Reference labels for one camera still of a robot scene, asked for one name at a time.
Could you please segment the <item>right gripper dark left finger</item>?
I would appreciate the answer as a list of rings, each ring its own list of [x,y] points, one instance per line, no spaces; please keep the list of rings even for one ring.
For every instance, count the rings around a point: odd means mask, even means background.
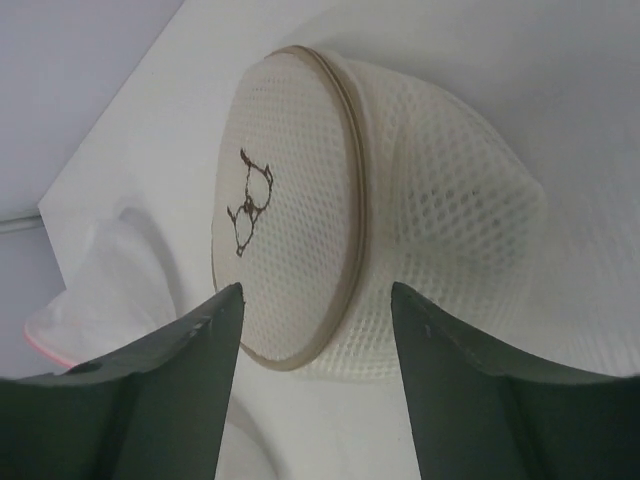
[[[243,325],[239,284],[65,373],[1,383],[5,479],[211,479]]]

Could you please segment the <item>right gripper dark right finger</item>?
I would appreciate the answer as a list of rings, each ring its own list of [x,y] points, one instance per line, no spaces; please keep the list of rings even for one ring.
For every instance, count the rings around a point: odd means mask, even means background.
[[[529,354],[403,283],[391,313],[423,478],[638,477],[637,377]]]

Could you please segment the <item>cream mesh laundry bag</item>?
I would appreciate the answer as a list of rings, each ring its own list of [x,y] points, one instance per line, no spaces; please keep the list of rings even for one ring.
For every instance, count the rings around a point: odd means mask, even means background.
[[[394,283],[487,331],[517,320],[547,213],[541,185],[460,99],[298,45],[242,76],[214,193],[212,276],[243,288],[242,349],[345,381],[398,372]]]

